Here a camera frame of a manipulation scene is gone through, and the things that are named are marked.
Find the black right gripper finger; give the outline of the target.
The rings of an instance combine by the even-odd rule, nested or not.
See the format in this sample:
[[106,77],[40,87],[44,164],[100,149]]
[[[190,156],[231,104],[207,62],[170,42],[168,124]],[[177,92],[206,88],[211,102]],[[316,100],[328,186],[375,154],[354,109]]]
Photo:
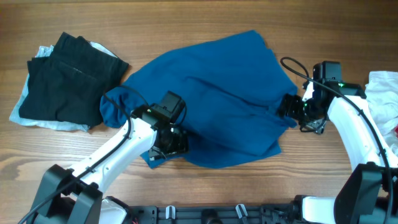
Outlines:
[[290,108],[281,107],[277,109],[277,116],[280,118],[291,118],[292,116],[294,116],[294,113]]
[[285,94],[278,107],[279,111],[290,111],[300,106],[300,96]]

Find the blue polo shirt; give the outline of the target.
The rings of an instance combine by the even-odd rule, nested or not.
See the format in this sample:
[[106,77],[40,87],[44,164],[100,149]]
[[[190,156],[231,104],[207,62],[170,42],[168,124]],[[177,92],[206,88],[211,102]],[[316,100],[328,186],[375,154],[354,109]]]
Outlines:
[[187,104],[184,158],[211,169],[265,159],[281,152],[279,138],[295,126],[277,116],[297,87],[255,31],[167,52],[102,97],[104,124],[119,128],[125,113],[159,103],[172,91]]

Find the red and white garment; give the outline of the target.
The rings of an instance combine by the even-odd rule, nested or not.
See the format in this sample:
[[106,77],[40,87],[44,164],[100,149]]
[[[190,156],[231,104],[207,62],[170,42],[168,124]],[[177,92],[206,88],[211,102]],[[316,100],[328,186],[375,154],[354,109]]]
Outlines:
[[365,94],[377,128],[397,155],[397,72],[370,72]]

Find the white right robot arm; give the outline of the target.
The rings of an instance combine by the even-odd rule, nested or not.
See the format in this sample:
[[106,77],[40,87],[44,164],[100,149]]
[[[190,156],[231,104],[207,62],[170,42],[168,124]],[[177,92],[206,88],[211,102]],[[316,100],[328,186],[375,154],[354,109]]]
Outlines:
[[296,222],[397,223],[397,156],[383,140],[359,85],[326,82],[307,100],[286,94],[277,114],[299,124],[331,121],[353,170],[336,197],[296,198],[292,210]]

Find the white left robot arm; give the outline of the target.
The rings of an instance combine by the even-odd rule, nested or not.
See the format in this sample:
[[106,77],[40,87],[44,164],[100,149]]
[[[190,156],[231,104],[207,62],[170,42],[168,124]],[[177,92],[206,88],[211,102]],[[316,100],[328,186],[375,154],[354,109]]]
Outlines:
[[21,222],[103,222],[103,194],[133,160],[145,152],[154,160],[187,152],[187,136],[176,124],[186,113],[184,104],[138,107],[92,155],[67,169],[56,164],[49,168]]

